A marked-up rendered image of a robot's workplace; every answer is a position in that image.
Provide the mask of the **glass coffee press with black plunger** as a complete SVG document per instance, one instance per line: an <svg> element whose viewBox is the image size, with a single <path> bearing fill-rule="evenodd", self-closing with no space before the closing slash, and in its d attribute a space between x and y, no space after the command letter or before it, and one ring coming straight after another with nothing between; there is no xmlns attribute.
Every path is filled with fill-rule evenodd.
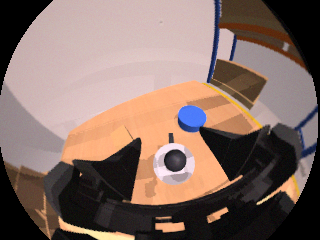
<svg viewBox="0 0 320 240"><path fill-rule="evenodd" d="M169 133L168 144L156 152L153 159L153 171L160 181L169 185L179 185L189 180L195 171L195 159L185 145L173 141L173 133Z"/></svg>

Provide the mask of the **blue short cylinder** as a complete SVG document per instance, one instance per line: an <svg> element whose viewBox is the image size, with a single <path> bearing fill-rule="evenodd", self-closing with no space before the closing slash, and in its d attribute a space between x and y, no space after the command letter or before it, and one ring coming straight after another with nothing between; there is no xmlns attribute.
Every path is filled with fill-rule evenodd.
<svg viewBox="0 0 320 240"><path fill-rule="evenodd" d="M177 113L177 124L185 132L199 132L199 127L203 127L205 121L207 121L207 115L196 105L185 105Z"/></svg>

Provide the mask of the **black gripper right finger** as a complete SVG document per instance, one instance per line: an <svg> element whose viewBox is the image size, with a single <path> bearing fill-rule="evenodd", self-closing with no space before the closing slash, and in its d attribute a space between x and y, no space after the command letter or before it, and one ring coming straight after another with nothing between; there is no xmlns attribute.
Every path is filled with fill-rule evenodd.
<svg viewBox="0 0 320 240"><path fill-rule="evenodd" d="M248 133L248 135L245 133L244 135L236 135L236 133L219 131L219 129L199 127L199 133L232 183L233 179L237 179L241 175L239 172L241 168L244 168L249 156L252 155L257 141L264 139L265 135L268 135L269 129L271 129L271 125L265 125L265 127L257 128L257 131Z"/></svg>

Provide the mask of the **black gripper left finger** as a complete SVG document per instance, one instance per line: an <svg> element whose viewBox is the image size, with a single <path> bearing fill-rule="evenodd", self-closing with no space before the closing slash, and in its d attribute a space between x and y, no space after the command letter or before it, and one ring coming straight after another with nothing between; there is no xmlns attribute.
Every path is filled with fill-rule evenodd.
<svg viewBox="0 0 320 240"><path fill-rule="evenodd" d="M135 185L137 165L141 155L140 136L125 145L120 151L113 153L108 159L104 160L72 160L76 169L81 175L96 177L101 179L109 188L123 196L123 200L131 201L133 196L133 185Z"/></svg>

